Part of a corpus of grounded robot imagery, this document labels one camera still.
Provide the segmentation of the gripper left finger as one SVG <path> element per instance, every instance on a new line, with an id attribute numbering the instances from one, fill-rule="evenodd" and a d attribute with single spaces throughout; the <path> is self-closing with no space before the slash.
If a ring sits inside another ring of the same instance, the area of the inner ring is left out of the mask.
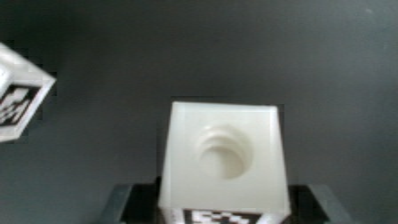
<path id="1" fill-rule="evenodd" d="M 117 184 L 103 208 L 103 224 L 160 224 L 158 193 L 160 181 Z"/>

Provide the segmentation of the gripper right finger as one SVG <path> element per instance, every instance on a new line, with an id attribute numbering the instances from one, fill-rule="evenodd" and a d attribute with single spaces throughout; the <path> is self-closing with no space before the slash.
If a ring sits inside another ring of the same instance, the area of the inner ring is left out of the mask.
<path id="1" fill-rule="evenodd" d="M 325 184 L 288 187 L 291 215 L 286 224 L 355 224 L 332 190 Z"/>

